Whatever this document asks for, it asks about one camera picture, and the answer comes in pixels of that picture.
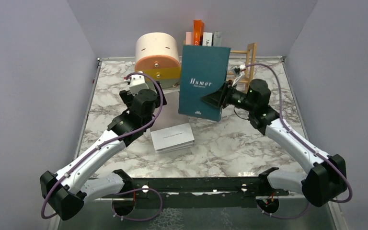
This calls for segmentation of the dark teal book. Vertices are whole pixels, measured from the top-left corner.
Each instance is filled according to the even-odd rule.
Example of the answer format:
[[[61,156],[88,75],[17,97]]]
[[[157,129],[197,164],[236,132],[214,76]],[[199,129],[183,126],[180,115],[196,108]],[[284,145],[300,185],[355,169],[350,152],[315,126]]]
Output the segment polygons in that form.
[[[226,81],[231,48],[183,46],[178,113],[220,121],[222,109],[202,101]]]

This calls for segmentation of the grey white cover book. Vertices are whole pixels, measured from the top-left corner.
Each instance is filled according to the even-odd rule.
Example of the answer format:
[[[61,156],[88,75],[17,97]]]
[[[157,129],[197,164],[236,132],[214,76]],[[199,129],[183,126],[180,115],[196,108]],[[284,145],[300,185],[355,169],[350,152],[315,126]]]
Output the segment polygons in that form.
[[[165,94],[167,104],[150,128],[152,143],[156,150],[194,143],[194,135],[188,116],[178,113],[179,92]]]

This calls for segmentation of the grey landscape cover book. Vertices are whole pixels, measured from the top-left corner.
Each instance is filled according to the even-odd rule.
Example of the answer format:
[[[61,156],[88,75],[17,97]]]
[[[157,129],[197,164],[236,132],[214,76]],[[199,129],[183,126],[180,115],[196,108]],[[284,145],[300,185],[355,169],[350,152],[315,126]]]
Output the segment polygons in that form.
[[[221,41],[222,41],[222,33],[214,32],[213,33],[213,46],[216,46],[216,47],[221,46]]]

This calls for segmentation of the pink flower cover book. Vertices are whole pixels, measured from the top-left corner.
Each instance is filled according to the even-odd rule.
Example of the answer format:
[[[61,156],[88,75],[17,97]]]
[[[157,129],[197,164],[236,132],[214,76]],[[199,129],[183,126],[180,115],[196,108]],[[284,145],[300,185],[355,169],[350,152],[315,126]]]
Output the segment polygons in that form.
[[[192,32],[186,32],[185,33],[185,42],[184,44],[185,45],[193,45],[194,44],[194,36],[193,36],[193,33]]]

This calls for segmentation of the orange fashion show book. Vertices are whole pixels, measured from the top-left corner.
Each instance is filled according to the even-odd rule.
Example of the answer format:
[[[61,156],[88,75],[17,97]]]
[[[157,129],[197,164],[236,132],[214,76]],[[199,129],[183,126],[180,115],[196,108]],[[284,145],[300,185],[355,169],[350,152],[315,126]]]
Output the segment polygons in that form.
[[[202,20],[193,20],[193,44],[201,46],[205,24]]]

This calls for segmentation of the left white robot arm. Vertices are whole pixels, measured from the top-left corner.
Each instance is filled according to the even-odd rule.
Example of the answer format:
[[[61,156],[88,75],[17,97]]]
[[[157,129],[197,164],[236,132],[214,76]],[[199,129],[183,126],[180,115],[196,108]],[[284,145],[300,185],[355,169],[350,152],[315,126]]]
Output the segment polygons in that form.
[[[130,84],[128,91],[121,91],[127,109],[112,120],[95,143],[56,173],[46,171],[40,176],[43,219],[58,215],[68,220],[85,203],[110,194],[124,197],[131,192],[131,178],[123,170],[99,179],[90,177],[112,156],[141,137],[158,118],[155,109],[162,109],[167,102],[160,83],[152,83],[154,90],[145,87],[134,92],[135,86]]]

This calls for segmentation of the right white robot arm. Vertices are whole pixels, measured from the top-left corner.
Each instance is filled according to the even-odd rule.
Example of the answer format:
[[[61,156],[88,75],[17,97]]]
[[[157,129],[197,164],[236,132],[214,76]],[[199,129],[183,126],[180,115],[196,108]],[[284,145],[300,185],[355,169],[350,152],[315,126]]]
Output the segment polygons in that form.
[[[346,181],[345,160],[338,154],[331,156],[320,150],[294,131],[269,105],[270,96],[266,81],[255,79],[247,93],[235,89],[228,81],[201,100],[215,108],[233,105],[247,111],[252,127],[279,144],[303,168],[303,174],[278,168],[259,174],[257,188],[261,194],[269,195],[276,189],[285,189],[304,195],[316,207],[335,201],[335,197],[350,189]]]

